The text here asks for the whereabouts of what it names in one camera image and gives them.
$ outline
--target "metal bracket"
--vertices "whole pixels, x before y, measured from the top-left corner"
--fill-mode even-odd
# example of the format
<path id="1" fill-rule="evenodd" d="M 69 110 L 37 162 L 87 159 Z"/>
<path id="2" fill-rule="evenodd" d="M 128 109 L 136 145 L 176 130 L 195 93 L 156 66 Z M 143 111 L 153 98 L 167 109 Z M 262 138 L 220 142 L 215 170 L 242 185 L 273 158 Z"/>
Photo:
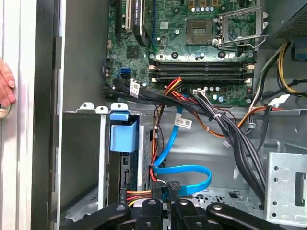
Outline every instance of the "metal bracket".
<path id="1" fill-rule="evenodd" d="M 270 152 L 267 164 L 266 220 L 306 227 L 307 155 Z"/>
<path id="2" fill-rule="evenodd" d="M 128 105 L 125 103 L 112 103 L 111 111 L 128 111 Z"/>
<path id="3" fill-rule="evenodd" d="M 229 19 L 231 16 L 242 16 L 247 13 L 251 12 L 256 12 L 256 33 L 251 36 L 246 36 L 246 37 L 238 37 L 237 39 L 230 40 L 228 37 L 228 26 L 229 26 Z M 239 47 L 239 46 L 250 46 L 253 49 L 258 48 L 261 44 L 263 44 L 266 41 L 267 35 L 261 35 L 263 31 L 263 27 L 268 25 L 268 22 L 263 24 L 263 18 L 267 18 L 268 14 L 262 12 L 261 6 L 257 5 L 255 7 L 249 7 L 249 8 L 244 8 L 240 9 L 238 11 L 232 11 L 232 12 L 227 12 L 224 14 L 219 14 L 218 15 L 218 23 L 222 25 L 221 33 L 218 36 L 218 39 L 213 40 L 213 45 L 217 45 L 218 47 L 227 47 L 227 48 L 232 48 L 232 47 Z M 253 46 L 251 43 L 246 43 L 246 44 L 238 44 L 239 42 L 247 41 L 247 40 L 252 40 L 252 39 L 259 39 L 263 38 L 263 41 L 258 43 L 256 46 Z"/>
<path id="4" fill-rule="evenodd" d="M 94 104 L 91 102 L 84 102 L 75 113 L 95 113 L 95 114 L 108 114 L 108 108 L 106 106 L 98 106 L 94 108 Z"/>

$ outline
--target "pcie slot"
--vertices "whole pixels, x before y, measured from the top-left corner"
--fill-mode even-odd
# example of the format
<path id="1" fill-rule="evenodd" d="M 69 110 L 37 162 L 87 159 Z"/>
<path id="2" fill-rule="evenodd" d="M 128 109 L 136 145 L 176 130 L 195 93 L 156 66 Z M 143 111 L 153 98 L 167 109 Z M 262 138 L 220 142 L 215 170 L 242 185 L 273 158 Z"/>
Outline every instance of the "pcie slot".
<path id="1" fill-rule="evenodd" d="M 132 32 L 132 9 L 133 0 L 126 0 L 125 29 L 128 33 Z"/>

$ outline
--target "finger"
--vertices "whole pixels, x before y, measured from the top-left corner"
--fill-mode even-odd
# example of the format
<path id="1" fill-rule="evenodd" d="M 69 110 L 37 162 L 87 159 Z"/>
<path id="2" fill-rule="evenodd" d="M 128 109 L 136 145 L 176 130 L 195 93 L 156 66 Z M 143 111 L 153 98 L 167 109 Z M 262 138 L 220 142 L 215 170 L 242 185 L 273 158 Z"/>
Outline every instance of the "finger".
<path id="1" fill-rule="evenodd" d="M 13 91 L 8 86 L 6 80 L 3 76 L 0 75 L 0 85 L 2 86 L 4 93 L 6 94 L 6 98 L 9 100 L 10 103 L 15 102 L 15 95 Z"/>
<path id="2" fill-rule="evenodd" d="M 9 106 L 10 105 L 10 101 L 7 97 L 5 89 L 3 88 L 3 86 L 1 84 L 0 84 L 0 104 L 2 106 Z"/>
<path id="3" fill-rule="evenodd" d="M 9 70 L 7 65 L 3 62 L 3 60 L 0 58 L 0 73 L 4 77 L 7 84 L 11 87 L 15 87 L 15 79 L 12 75 L 12 72 Z"/>

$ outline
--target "chip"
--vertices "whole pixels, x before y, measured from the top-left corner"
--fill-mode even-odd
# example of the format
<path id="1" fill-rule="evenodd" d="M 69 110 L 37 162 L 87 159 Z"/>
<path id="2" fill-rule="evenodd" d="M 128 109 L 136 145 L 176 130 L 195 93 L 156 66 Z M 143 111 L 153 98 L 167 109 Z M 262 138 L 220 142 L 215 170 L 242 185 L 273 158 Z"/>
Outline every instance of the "chip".
<path id="1" fill-rule="evenodd" d="M 127 48 L 127 58 L 138 59 L 139 58 L 140 47 L 139 46 L 128 46 Z"/>
<path id="2" fill-rule="evenodd" d="M 187 45 L 209 45 L 212 38 L 211 20 L 187 20 Z"/>

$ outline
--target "metal panel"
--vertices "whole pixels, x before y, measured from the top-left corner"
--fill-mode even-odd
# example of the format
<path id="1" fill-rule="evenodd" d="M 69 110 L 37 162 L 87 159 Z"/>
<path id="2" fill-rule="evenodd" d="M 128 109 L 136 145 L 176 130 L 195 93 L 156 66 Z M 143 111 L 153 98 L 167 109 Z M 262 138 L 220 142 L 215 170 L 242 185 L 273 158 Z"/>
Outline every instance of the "metal panel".
<path id="1" fill-rule="evenodd" d="M 15 76 L 17 98 L 0 125 L 0 229 L 25 230 L 31 226 L 36 1 L 2 0 L 0 8 L 1 55 Z"/>
<path id="2" fill-rule="evenodd" d="M 307 173 L 307 155 L 269 153 L 267 166 L 266 220 L 276 224 L 305 227 L 307 225 L 307 203 L 295 204 L 295 174 Z M 302 182 L 302 197 L 306 200 L 306 178 Z"/>
<path id="3" fill-rule="evenodd" d="M 62 4 L 66 5 L 67 25 L 62 64 L 64 111 L 75 111 L 83 102 L 103 105 L 109 1 L 63 0 Z"/>
<path id="4" fill-rule="evenodd" d="M 35 45 L 35 115 L 32 170 L 31 229 L 49 229 L 51 210 L 50 178 L 52 153 L 52 116 L 54 101 L 53 0 L 37 0 Z"/>

